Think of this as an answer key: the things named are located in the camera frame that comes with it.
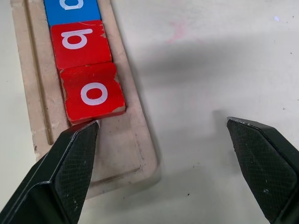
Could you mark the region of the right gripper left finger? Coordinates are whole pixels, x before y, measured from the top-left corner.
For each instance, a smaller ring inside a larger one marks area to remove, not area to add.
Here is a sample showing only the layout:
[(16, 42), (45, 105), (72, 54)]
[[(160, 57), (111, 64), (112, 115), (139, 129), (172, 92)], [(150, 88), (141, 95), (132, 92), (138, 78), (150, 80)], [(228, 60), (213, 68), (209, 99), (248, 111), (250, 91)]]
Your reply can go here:
[(78, 224), (99, 129), (94, 120), (63, 131), (4, 206), (0, 224)]

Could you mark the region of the red letter tile b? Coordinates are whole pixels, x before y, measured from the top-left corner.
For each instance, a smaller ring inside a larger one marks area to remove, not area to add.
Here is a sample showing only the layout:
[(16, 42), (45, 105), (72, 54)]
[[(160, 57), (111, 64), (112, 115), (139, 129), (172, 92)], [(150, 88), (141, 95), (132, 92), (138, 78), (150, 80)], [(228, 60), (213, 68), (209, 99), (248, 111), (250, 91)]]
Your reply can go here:
[(101, 20), (54, 25), (50, 34), (58, 70), (112, 61)]

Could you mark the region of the wooden letter tray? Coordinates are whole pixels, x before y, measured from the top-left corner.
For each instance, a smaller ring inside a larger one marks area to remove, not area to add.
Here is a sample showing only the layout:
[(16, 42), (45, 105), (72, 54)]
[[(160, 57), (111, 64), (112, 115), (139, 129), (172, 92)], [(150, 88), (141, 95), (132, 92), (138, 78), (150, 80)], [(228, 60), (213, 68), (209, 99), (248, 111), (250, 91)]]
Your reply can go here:
[[(54, 62), (43, 0), (10, 0), (33, 149), (41, 159), (70, 126)], [(100, 122), (88, 198), (150, 178), (158, 167), (111, 0), (98, 0), (126, 101), (126, 112)]]

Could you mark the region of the blue letter tile o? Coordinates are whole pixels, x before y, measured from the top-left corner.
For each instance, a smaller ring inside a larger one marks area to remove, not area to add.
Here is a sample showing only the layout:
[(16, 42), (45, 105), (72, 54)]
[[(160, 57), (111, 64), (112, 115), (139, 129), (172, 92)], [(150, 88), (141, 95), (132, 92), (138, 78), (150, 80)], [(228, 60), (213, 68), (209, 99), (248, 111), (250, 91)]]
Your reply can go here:
[(97, 0), (43, 0), (50, 26), (100, 20)]

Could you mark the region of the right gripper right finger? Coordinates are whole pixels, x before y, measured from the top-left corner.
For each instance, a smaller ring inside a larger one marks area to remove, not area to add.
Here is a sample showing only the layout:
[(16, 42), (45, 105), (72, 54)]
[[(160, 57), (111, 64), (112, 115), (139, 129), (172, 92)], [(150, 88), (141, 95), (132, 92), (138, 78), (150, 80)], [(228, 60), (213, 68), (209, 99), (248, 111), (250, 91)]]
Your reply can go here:
[(270, 224), (299, 224), (299, 150), (277, 129), (228, 117), (235, 154), (254, 198)]

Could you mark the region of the red letter tile o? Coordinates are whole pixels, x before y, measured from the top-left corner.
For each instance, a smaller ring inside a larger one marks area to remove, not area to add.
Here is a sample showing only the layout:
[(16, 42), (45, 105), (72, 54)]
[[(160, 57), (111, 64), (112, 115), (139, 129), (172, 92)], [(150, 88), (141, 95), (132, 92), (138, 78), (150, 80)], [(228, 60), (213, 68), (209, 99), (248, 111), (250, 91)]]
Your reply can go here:
[(125, 112), (125, 99), (114, 63), (68, 68), (60, 77), (66, 114), (72, 124)]

